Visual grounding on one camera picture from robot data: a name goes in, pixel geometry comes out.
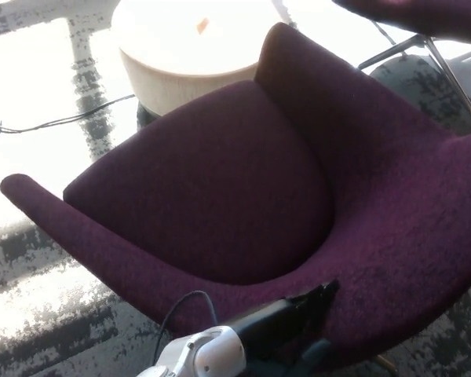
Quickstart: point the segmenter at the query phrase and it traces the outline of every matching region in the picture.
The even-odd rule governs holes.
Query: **chair seat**
[[[164,262],[227,284],[293,271],[332,217],[314,155],[254,82],[157,120],[64,199]]]
[[[333,0],[370,20],[471,43],[471,0]]]

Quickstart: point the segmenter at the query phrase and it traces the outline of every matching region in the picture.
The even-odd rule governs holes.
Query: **table top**
[[[283,20],[275,2],[122,0],[111,26],[121,50],[145,66],[225,75],[257,63],[268,30]]]

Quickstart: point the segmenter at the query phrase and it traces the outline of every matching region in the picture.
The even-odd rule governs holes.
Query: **armchair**
[[[471,286],[471,135],[456,137],[285,24],[254,81],[156,120],[58,199],[2,192],[155,321],[198,289],[221,320],[338,278],[324,368],[418,333]],[[210,325],[191,302],[169,330]]]

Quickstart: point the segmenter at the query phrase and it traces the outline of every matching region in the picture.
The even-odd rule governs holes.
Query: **white device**
[[[241,339],[229,326],[216,326],[174,339],[156,366],[138,377],[235,377],[246,369]]]
[[[138,377],[236,377],[250,368],[266,377],[273,351],[306,328],[321,324],[339,288],[336,280],[293,298],[281,298],[221,326],[174,339],[154,366]],[[326,354],[330,343],[313,343],[292,368],[278,365],[270,377],[307,375]]]

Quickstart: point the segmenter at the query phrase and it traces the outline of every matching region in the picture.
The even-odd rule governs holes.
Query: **black cable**
[[[217,312],[214,309],[214,304],[213,301],[211,300],[211,297],[205,292],[205,291],[192,291],[190,293],[187,293],[185,296],[180,298],[176,304],[173,305],[173,307],[170,309],[168,314],[164,317],[164,321],[160,325],[159,329],[159,336],[157,337],[157,340],[155,341],[155,350],[154,350],[154,357],[152,359],[152,365],[155,365],[157,363],[157,360],[159,359],[159,346],[160,346],[160,341],[162,337],[164,336],[164,332],[166,332],[166,325],[169,322],[170,318],[173,316],[174,312],[178,309],[178,307],[185,302],[187,299],[191,298],[192,296],[195,295],[202,295],[207,301],[207,305],[210,308],[210,314],[211,314],[211,319],[213,320],[213,326],[218,325],[218,318],[217,318]]]
[[[77,114],[77,115],[69,116],[67,118],[53,120],[51,122],[43,123],[40,126],[35,126],[35,127],[32,127],[32,128],[26,128],[24,130],[14,130],[14,129],[11,129],[11,128],[6,128],[6,127],[0,126],[0,131],[4,134],[22,134],[24,132],[36,131],[36,130],[41,130],[43,128],[48,128],[48,127],[59,126],[59,125],[62,125],[62,124],[76,122],[78,120],[87,118],[88,116],[91,116],[91,115],[103,110],[104,108],[106,108],[106,107],[108,107],[112,104],[116,104],[117,102],[120,102],[120,101],[129,100],[130,98],[134,98],[134,97],[135,97],[134,94],[129,94],[127,96],[117,98],[116,100],[105,102],[104,104],[101,104],[101,105],[99,105],[99,106],[97,106],[97,107],[95,107],[95,108],[93,108],[93,109],[91,109],[87,112],[83,112],[82,114]]]

